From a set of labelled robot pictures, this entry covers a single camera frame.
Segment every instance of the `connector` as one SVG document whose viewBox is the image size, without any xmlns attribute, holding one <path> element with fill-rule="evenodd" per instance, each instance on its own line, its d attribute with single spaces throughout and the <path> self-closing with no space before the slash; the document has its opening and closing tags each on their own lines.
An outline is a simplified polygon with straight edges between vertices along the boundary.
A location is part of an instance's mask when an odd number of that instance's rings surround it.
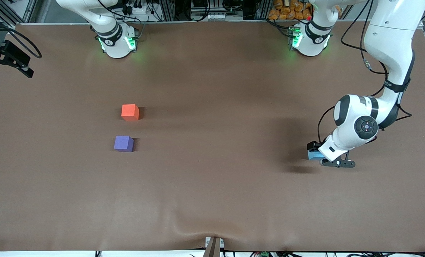
<svg viewBox="0 0 425 257">
<path fill-rule="evenodd" d="M 297 31 L 297 32 L 300 31 L 299 27 L 289 27 L 288 30 L 289 31 Z"/>
<path fill-rule="evenodd" d="M 368 70 L 371 70 L 371 64 L 365 58 L 363 58 L 363 63 Z"/>
</svg>

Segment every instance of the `black bracket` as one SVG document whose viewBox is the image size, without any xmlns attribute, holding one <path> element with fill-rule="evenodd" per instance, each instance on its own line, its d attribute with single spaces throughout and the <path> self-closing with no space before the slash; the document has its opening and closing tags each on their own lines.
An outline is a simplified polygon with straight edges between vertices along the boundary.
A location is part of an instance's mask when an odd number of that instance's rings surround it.
<svg viewBox="0 0 425 257">
<path fill-rule="evenodd" d="M 318 151 L 319 147 L 322 146 L 321 143 L 317 143 L 316 141 L 312 141 L 307 144 L 307 150 L 310 152 Z"/>
<path fill-rule="evenodd" d="M 22 50 L 20 50 L 15 44 L 9 40 L 0 45 L 0 64 L 8 65 L 16 68 L 22 72 L 28 78 L 33 76 L 33 70 L 29 68 L 28 63 L 30 57 Z"/>
<path fill-rule="evenodd" d="M 354 168 L 355 162 L 349 160 L 349 152 L 345 153 L 346 157 L 341 159 L 341 156 L 336 158 L 334 161 L 329 161 L 328 159 L 323 159 L 320 161 L 320 165 L 326 167 L 336 167 L 336 168 Z"/>
</svg>

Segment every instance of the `foam cube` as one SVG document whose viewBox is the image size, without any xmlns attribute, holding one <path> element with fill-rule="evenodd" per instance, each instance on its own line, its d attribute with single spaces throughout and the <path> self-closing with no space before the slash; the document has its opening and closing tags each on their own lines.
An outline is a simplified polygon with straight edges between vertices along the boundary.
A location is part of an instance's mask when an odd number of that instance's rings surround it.
<svg viewBox="0 0 425 257">
<path fill-rule="evenodd" d="M 114 149 L 118 150 L 119 152 L 132 152 L 133 144 L 134 140 L 129 136 L 116 136 Z"/>
<path fill-rule="evenodd" d="M 122 118 L 126 121 L 139 120 L 139 108 L 136 104 L 122 105 Z"/>
</svg>

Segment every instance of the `green led light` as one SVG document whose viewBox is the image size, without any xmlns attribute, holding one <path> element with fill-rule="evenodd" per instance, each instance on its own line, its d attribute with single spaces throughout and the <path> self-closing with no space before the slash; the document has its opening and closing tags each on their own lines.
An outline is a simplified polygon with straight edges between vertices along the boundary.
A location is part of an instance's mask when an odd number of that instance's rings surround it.
<svg viewBox="0 0 425 257">
<path fill-rule="evenodd" d="M 328 37 L 325 39 L 325 44 L 323 45 L 323 48 L 327 47 L 327 45 L 328 45 L 328 39 L 330 39 L 330 36 L 328 36 Z"/>
<path fill-rule="evenodd" d="M 100 41 L 101 49 L 103 49 L 103 51 L 104 51 L 104 50 L 105 50 L 105 46 L 103 45 L 103 42 L 101 41 L 101 39 L 100 39 L 100 38 L 98 38 L 98 41 Z"/>
<path fill-rule="evenodd" d="M 136 47 L 135 39 L 133 39 L 132 37 L 131 38 L 125 37 L 125 41 L 127 42 L 128 47 L 130 49 L 134 49 Z"/>
<path fill-rule="evenodd" d="M 299 32 L 297 36 L 293 39 L 292 46 L 299 47 L 299 43 L 301 42 L 301 39 L 303 39 L 303 34 Z"/>
</svg>

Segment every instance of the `circular button panel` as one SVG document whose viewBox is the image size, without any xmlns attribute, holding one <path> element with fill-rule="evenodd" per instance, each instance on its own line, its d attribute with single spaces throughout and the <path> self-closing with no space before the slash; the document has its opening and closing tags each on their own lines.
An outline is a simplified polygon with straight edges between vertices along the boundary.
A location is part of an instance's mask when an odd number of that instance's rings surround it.
<svg viewBox="0 0 425 257">
<path fill-rule="evenodd" d="M 356 119 L 355 132 L 361 139 L 371 139 L 376 135 L 378 129 L 379 125 L 373 117 L 362 116 Z"/>
</svg>

